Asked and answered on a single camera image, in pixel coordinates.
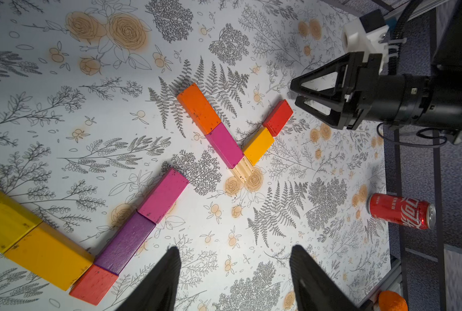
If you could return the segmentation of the small red wooden cube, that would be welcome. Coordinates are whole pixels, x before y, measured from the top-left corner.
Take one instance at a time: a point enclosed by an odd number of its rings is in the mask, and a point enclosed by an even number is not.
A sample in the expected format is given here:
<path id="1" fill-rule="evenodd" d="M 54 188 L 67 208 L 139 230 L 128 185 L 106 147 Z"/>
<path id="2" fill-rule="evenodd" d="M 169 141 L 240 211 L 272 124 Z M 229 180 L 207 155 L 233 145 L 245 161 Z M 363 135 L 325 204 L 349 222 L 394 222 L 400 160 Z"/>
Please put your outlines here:
<path id="1" fill-rule="evenodd" d="M 115 273 L 93 264 L 73 285 L 69 295 L 97 306 L 117 279 Z"/>

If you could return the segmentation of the red wooden block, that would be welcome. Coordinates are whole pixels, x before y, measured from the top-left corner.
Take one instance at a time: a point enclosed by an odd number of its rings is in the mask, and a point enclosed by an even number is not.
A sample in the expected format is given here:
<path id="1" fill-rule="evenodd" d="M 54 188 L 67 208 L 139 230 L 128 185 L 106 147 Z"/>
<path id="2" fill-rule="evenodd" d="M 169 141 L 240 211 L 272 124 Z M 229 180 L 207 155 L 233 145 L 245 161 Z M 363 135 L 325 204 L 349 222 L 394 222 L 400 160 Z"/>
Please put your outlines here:
<path id="1" fill-rule="evenodd" d="M 293 109 L 287 100 L 281 100 L 274 109 L 268 114 L 263 122 L 263 126 L 270 132 L 272 137 L 279 135 L 293 115 Z"/>

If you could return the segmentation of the yellow wooden block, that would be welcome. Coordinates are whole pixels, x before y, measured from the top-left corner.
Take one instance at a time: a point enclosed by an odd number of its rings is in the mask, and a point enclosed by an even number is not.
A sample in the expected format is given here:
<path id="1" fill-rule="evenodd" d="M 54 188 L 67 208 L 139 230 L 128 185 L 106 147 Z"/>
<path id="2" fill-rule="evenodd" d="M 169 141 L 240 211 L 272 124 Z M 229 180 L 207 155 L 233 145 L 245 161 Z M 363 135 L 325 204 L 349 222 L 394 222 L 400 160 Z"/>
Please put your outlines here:
<path id="1" fill-rule="evenodd" d="M 0 253 L 42 223 L 34 213 L 0 191 Z"/>

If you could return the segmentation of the magenta wooden block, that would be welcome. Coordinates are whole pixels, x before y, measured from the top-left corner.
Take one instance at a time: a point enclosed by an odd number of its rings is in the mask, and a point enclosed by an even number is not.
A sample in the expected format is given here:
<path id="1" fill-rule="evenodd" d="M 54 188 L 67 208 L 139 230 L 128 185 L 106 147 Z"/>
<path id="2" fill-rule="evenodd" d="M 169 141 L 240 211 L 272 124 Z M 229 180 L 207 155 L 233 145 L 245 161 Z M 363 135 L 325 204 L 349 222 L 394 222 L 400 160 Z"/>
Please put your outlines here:
<path id="1" fill-rule="evenodd" d="M 137 212 L 159 224 L 188 185 L 187 178 L 174 168 L 170 168 L 138 207 Z"/>

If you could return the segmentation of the small natural wooden cube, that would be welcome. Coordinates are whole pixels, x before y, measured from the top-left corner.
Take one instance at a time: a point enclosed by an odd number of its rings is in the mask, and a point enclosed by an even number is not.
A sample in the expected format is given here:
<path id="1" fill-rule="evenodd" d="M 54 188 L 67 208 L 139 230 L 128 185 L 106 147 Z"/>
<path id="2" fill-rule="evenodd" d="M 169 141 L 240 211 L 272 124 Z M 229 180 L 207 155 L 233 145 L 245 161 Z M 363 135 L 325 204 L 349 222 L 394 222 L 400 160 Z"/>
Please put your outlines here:
<path id="1" fill-rule="evenodd" d="M 243 183 L 246 183 L 249 177 L 252 175 L 254 166 L 250 163 L 248 158 L 244 155 L 240 162 L 231 168 L 231 173 Z"/>

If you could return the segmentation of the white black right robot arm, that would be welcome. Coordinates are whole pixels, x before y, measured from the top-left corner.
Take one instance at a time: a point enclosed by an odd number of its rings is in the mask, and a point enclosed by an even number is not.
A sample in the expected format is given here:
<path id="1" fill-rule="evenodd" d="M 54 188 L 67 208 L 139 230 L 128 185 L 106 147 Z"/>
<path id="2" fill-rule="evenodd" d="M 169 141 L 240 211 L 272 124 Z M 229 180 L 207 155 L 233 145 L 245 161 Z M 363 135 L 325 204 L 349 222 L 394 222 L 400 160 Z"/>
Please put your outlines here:
<path id="1" fill-rule="evenodd" d="M 441 145 L 462 143 L 462 1 L 433 57 L 431 76 L 397 75 L 404 24 L 418 6 L 411 1 L 394 28 L 375 10 L 346 24 L 344 55 L 292 80 L 295 104 L 335 129 L 355 130 L 374 121 L 396 130 L 437 131 Z"/>

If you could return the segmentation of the orange wooden block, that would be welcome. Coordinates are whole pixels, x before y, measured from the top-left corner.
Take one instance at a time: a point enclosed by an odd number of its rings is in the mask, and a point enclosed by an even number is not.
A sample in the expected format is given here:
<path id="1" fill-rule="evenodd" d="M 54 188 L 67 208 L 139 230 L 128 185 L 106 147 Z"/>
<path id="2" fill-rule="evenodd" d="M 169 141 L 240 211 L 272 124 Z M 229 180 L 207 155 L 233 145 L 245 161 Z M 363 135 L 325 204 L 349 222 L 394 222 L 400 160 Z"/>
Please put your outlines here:
<path id="1" fill-rule="evenodd" d="M 221 120 L 196 84 L 176 97 L 204 135 L 211 133 Z"/>

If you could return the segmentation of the yellow-orange wooden block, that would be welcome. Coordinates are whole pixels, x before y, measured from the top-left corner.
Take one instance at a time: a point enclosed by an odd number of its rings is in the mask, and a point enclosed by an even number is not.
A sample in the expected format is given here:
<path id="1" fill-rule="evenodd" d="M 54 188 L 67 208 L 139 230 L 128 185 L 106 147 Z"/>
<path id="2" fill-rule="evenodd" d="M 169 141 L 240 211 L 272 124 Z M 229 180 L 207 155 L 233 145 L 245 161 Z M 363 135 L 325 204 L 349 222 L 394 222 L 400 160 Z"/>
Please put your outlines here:
<path id="1" fill-rule="evenodd" d="M 266 127 L 261 127 L 253 138 L 244 146 L 243 154 L 255 166 L 273 145 L 274 137 Z"/>

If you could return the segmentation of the purple wooden block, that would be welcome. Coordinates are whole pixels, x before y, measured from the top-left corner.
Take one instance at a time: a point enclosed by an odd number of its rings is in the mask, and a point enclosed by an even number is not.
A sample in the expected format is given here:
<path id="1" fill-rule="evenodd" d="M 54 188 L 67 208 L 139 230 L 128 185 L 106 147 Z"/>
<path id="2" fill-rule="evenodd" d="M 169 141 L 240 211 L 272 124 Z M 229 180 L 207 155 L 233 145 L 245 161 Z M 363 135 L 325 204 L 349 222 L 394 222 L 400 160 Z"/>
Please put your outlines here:
<path id="1" fill-rule="evenodd" d="M 95 265 L 119 275 L 155 227 L 154 222 L 134 212 L 97 256 Z"/>

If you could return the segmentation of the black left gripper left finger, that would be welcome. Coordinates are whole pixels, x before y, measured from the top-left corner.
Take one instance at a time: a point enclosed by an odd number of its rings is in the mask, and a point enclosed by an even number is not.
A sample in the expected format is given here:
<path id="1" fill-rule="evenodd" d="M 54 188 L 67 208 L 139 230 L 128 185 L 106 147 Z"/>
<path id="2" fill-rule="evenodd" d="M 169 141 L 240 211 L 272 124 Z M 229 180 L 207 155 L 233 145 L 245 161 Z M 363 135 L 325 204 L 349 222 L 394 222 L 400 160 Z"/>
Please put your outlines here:
<path id="1" fill-rule="evenodd" d="M 180 252 L 173 246 L 118 307 L 118 310 L 174 310 L 180 269 Z"/>

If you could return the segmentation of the orange-yellow wooden block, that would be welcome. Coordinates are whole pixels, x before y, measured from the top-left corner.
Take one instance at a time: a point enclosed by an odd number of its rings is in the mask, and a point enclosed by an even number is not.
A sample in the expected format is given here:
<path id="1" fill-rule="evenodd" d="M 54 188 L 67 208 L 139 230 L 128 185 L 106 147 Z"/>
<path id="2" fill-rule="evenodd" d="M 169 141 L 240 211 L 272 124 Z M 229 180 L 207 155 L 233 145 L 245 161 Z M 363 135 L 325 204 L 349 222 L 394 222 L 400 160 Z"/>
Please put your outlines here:
<path id="1" fill-rule="evenodd" d="M 94 262 L 92 254 L 44 222 L 6 251 L 5 256 L 64 291 Z"/>

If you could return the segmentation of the pink wooden block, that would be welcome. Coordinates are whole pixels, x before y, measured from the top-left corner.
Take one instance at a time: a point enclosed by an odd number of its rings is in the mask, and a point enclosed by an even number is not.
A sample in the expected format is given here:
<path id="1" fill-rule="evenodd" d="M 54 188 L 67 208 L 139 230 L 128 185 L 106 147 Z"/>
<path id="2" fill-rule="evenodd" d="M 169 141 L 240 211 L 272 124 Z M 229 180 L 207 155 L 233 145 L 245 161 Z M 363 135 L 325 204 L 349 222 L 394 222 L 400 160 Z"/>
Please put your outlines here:
<path id="1" fill-rule="evenodd" d="M 206 135 L 206 139 L 228 168 L 233 169 L 243 159 L 242 150 L 223 123 Z"/>

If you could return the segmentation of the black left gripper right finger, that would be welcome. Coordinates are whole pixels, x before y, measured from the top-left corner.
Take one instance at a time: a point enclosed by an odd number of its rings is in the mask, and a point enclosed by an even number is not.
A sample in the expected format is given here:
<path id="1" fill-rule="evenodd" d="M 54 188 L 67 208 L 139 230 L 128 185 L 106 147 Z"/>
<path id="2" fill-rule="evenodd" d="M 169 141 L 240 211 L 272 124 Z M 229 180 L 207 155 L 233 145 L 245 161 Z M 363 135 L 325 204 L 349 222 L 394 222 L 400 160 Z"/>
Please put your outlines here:
<path id="1" fill-rule="evenodd" d="M 298 310 L 358 309 L 302 246 L 293 246 L 289 264 Z"/>

